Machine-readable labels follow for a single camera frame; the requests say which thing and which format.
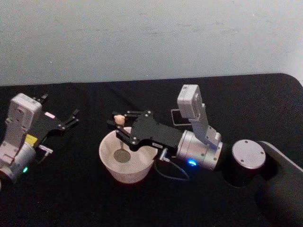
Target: cable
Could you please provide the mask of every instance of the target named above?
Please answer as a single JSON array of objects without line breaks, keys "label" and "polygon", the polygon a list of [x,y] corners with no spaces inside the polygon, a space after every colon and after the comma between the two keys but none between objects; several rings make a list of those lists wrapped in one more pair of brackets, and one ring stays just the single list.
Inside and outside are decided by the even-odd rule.
[{"label": "cable", "polygon": [[154,162],[154,168],[155,170],[163,177],[166,177],[168,179],[172,179],[172,180],[177,180],[177,181],[190,181],[189,175],[181,168],[179,167],[176,163],[169,161],[169,163],[171,163],[175,168],[177,168],[178,170],[180,170],[185,176],[186,178],[179,178],[179,177],[173,177],[173,176],[167,176],[163,173],[160,172],[160,170],[157,168],[157,164],[156,161]]}]

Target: blue led light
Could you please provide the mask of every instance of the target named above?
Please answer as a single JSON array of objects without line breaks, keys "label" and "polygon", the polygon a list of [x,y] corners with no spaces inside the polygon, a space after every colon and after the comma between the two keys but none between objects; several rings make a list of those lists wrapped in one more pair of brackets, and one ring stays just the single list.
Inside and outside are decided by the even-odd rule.
[{"label": "blue led light", "polygon": [[187,160],[187,163],[189,163],[191,166],[196,166],[197,162],[195,160],[189,159]]}]

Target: black table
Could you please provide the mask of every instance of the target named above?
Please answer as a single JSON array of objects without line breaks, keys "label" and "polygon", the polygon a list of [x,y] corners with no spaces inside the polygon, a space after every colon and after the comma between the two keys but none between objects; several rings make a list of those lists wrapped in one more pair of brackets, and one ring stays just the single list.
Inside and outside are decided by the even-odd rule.
[{"label": "black table", "polygon": [[112,111],[151,109],[173,126],[170,109],[178,107],[183,84],[200,86],[210,125],[224,142],[268,141],[303,167],[303,88],[285,74],[0,87],[0,135],[19,92],[48,93],[44,110],[62,120],[80,109],[77,127],[47,141],[54,153],[2,192],[0,226],[268,226],[253,200],[258,176],[237,189],[220,172],[184,164],[190,182],[151,169],[142,182],[123,185],[101,164],[98,147]]}]

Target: metal bracket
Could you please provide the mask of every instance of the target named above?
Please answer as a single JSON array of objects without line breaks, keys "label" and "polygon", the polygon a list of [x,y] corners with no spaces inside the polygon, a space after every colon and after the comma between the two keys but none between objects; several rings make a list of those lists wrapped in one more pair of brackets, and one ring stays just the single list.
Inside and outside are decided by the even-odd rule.
[{"label": "metal bracket", "polygon": [[199,86],[183,85],[177,103],[182,117],[191,122],[195,137],[211,148],[217,148],[221,134],[208,124]]},{"label": "metal bracket", "polygon": [[11,99],[5,138],[0,145],[0,163],[11,164],[24,144],[25,136],[38,119],[42,105],[20,93]]}]

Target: white wall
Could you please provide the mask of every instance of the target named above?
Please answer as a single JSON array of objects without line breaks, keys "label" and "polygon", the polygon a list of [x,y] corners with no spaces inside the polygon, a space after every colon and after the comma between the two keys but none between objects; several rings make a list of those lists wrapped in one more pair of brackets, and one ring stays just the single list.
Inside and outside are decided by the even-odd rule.
[{"label": "white wall", "polygon": [[1,0],[0,85],[284,72],[303,1]]}]

